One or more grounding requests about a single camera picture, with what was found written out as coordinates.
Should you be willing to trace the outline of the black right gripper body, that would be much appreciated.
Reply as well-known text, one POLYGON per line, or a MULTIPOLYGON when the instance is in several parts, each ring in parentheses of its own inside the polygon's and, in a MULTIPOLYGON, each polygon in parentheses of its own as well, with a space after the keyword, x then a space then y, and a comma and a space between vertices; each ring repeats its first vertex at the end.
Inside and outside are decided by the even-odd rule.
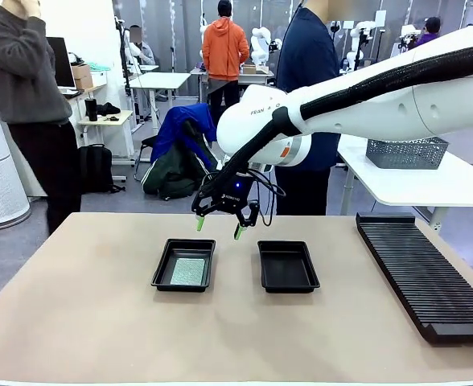
POLYGON ((208 200, 208 204, 204 206, 204 214, 214 211, 241 214, 248 205, 253 183, 254 177, 237 174, 232 176, 223 187, 218 186, 211 193, 205 193, 204 199, 208 200))

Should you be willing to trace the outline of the green glass plate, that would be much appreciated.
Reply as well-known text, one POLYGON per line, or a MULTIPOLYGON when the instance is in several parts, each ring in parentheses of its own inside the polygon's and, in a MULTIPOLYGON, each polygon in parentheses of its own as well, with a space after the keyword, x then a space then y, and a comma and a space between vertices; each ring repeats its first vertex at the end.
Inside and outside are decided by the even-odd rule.
POLYGON ((171 274, 172 285, 202 285, 204 280, 205 260, 197 258, 179 258, 171 274))

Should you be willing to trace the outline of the black plastic ESD tray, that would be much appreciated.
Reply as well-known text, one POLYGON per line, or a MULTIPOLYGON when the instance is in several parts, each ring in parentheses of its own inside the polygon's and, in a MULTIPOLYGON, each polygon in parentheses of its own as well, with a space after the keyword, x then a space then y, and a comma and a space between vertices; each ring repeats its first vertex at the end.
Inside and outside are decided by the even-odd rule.
POLYGON ((211 281, 212 260, 215 252, 214 240, 168 239, 154 273, 151 285, 160 291, 203 293, 211 281), (172 285, 171 274, 179 258, 205 260, 202 285, 172 285))
POLYGON ((320 287, 304 241, 261 240, 261 285, 271 294, 308 294, 320 287))

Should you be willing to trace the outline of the grey-sweater person's raised hand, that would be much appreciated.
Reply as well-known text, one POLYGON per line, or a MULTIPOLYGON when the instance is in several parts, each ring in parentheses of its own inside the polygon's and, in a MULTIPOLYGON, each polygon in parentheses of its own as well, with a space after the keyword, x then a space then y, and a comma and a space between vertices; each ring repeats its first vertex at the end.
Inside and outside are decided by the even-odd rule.
POLYGON ((39 0, 19 0, 24 15, 28 18, 36 17, 40 18, 41 16, 41 5, 39 0))

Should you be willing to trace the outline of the dark green jacket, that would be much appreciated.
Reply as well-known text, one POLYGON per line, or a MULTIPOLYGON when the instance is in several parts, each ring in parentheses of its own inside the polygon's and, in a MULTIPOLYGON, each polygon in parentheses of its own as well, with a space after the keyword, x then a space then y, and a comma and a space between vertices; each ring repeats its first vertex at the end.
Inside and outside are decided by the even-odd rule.
POLYGON ((206 135, 192 119, 187 119, 168 142, 163 134, 153 138, 152 154, 164 145, 163 154, 150 163, 142 176, 142 190, 162 200, 186 198, 195 193, 209 175, 216 172, 218 160, 206 135))

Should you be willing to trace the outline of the blue jacket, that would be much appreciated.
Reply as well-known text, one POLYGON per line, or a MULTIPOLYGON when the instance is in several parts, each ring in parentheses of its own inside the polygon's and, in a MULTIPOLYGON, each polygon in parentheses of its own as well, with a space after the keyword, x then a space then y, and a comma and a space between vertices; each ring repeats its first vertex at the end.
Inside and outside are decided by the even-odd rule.
POLYGON ((150 162, 153 163, 166 154, 172 145, 180 140, 195 155, 203 161, 206 167, 215 166, 208 160, 208 156, 200 145, 183 132, 183 123, 191 121, 197 130, 204 136, 206 142, 215 142, 216 127, 213 124, 210 108, 206 103, 193 105, 175 106, 171 108, 165 116, 158 135, 153 145, 150 162))

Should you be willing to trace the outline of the black folding chair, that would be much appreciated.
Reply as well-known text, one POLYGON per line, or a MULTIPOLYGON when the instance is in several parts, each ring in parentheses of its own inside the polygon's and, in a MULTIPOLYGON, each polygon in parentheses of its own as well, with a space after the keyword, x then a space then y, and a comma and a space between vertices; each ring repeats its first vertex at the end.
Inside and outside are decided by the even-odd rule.
POLYGON ((154 135, 149 138, 145 138, 142 140, 140 149, 138 151, 138 156, 135 159, 135 164, 134 164, 134 180, 141 182, 143 179, 143 175, 139 174, 139 167, 144 164, 145 166, 150 166, 152 162, 150 161, 150 157, 143 158, 143 153, 145 150, 150 150, 152 151, 154 148, 154 145, 156 143, 157 136, 154 135))

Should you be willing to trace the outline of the black backpack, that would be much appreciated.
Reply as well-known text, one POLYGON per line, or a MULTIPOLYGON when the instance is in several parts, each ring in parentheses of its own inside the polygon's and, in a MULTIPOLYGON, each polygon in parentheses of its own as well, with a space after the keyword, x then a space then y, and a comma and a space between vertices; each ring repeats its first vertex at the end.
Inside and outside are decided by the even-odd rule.
POLYGON ((112 153, 104 144, 79 148, 81 193, 118 193, 125 187, 116 185, 112 176, 112 153))

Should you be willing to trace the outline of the white table with boxes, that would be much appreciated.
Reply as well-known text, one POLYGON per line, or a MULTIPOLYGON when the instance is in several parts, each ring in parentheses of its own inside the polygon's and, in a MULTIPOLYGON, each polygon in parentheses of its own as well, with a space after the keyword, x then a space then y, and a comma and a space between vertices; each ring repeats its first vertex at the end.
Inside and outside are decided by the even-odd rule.
MULTIPOLYGON (((200 68, 193 68, 190 70, 192 76, 197 76, 199 81, 202 84, 208 83, 208 74, 205 71, 202 71, 200 68)), ((239 84, 251 85, 251 84, 263 84, 267 85, 269 79, 273 79, 274 74, 272 72, 268 73, 256 73, 256 74, 246 74, 241 73, 239 75, 239 84)))

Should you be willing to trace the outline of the white height-adjustable table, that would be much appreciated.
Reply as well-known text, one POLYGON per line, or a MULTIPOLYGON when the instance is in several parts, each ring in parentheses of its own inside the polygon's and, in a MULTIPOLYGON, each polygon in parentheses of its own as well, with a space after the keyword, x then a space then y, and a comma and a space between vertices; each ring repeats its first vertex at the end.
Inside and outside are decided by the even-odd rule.
POLYGON ((168 108, 174 107, 175 92, 177 92, 189 79, 190 73, 183 72, 147 72, 138 75, 129 82, 131 89, 147 91, 150 98, 151 122, 154 129, 158 129, 158 116, 155 100, 157 90, 167 92, 168 108))

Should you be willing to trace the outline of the small white side table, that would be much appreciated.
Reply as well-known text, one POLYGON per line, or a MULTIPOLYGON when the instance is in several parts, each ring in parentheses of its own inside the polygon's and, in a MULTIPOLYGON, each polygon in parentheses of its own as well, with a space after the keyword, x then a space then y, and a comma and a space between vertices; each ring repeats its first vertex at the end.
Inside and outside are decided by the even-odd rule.
POLYGON ((133 112, 98 116, 95 121, 82 117, 77 122, 82 146, 103 145, 112 153, 112 166, 135 168, 136 151, 132 136, 133 112))

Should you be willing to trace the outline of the person in orange hoodie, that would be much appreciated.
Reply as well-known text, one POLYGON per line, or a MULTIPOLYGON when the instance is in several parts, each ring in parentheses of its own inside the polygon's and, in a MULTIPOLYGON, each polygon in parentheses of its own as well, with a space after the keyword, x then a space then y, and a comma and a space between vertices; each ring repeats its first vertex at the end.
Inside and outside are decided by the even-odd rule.
POLYGON ((226 109, 240 100, 240 66, 249 58, 249 44, 244 30, 231 20, 232 4, 219 0, 219 18, 204 32, 202 54, 208 73, 208 99, 215 125, 226 109))

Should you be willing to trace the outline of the person in navy jacket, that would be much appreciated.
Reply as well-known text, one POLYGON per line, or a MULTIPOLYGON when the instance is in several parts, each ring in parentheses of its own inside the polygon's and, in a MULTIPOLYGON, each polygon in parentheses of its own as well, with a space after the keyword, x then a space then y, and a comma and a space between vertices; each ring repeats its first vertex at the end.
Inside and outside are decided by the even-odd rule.
MULTIPOLYGON (((290 93, 339 75, 339 64, 326 22, 330 0, 302 0, 287 28, 278 61, 277 87, 290 93)), ((315 133, 306 158, 297 166, 277 167, 277 184, 286 195, 278 199, 279 216, 324 216, 331 168, 336 164, 340 136, 315 133)))

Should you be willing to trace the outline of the seated person in grey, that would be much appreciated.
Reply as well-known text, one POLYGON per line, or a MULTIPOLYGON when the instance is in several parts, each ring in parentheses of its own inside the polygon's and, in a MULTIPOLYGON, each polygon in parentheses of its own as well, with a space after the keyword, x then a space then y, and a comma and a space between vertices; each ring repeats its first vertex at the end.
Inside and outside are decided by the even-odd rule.
POLYGON ((142 28, 136 24, 132 25, 130 27, 130 42, 139 50, 138 62, 143 65, 156 65, 152 49, 142 38, 142 28))

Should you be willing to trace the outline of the grey plastic basket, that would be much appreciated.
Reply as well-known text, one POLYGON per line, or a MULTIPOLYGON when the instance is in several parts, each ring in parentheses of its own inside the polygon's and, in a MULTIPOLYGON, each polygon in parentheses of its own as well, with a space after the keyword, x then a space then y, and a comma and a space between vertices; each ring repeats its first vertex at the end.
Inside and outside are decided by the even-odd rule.
POLYGON ((387 170, 437 170, 449 143, 439 137, 407 142, 368 140, 366 157, 387 170))

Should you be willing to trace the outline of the white desk wooden top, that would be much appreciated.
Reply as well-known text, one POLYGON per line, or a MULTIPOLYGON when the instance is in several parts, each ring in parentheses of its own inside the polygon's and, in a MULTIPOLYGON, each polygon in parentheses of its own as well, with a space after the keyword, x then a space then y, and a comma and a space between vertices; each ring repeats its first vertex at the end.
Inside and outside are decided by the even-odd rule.
POLYGON ((84 100, 87 98, 96 98, 96 95, 104 90, 106 88, 106 85, 100 86, 100 87, 92 87, 88 90, 81 90, 83 93, 68 101, 68 103, 71 106, 72 109, 72 115, 69 118, 69 121, 72 123, 75 134, 76 134, 76 141, 78 143, 78 146, 82 146, 84 144, 83 141, 83 129, 82 125, 79 124, 79 122, 86 117, 86 111, 85 111, 85 104, 84 100))

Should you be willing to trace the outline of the large white table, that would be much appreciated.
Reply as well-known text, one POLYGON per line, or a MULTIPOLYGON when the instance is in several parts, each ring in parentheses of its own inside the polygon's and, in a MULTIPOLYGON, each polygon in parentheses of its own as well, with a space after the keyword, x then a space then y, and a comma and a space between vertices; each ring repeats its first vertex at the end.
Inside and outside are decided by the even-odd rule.
POLYGON ((339 156, 348 167, 340 214, 349 212, 352 189, 360 181, 380 204, 413 207, 439 232, 452 207, 473 207, 473 166, 447 152, 437 170, 380 169, 366 157, 367 141, 343 135, 339 156))

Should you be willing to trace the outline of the white storage bin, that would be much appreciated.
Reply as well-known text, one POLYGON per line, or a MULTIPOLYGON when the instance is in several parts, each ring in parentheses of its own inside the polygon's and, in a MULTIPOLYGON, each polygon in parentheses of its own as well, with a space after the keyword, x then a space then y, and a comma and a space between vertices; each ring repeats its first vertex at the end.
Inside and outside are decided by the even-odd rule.
POLYGON ((106 85, 108 83, 108 74, 111 68, 96 63, 88 63, 88 65, 90 67, 93 86, 100 87, 106 85))

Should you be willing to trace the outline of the black slotted rack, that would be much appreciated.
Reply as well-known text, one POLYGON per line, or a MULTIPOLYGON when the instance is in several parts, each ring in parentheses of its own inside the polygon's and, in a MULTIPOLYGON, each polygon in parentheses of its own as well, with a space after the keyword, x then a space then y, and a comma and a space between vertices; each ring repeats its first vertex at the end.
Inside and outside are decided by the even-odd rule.
POLYGON ((411 214, 356 215, 359 234, 422 338, 473 344, 473 287, 411 214))

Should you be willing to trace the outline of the white-framed computer monitor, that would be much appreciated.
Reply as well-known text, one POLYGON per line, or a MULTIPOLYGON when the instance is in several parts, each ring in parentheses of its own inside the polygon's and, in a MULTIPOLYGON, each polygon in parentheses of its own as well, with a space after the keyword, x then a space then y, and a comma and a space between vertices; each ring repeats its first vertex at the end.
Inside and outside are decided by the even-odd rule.
POLYGON ((55 55, 55 79, 57 85, 61 88, 75 88, 75 80, 64 38, 47 37, 47 41, 55 55))

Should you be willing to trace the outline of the person in grey sweater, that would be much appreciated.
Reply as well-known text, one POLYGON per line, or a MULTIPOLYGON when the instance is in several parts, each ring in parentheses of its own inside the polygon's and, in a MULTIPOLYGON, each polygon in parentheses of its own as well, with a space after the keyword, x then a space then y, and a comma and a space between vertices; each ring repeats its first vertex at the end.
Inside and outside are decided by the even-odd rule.
POLYGON ((47 195, 53 233, 80 211, 80 160, 72 109, 55 79, 55 55, 42 17, 19 0, 0 4, 0 118, 47 195))

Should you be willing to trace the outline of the person in purple hoodie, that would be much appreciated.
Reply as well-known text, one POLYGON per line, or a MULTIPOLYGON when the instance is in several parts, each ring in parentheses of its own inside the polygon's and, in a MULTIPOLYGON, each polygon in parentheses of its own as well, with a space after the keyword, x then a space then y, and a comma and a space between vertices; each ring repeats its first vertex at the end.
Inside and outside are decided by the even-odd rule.
POLYGON ((430 17, 426 20, 424 31, 415 46, 421 46, 439 37, 441 29, 441 19, 439 17, 430 17))

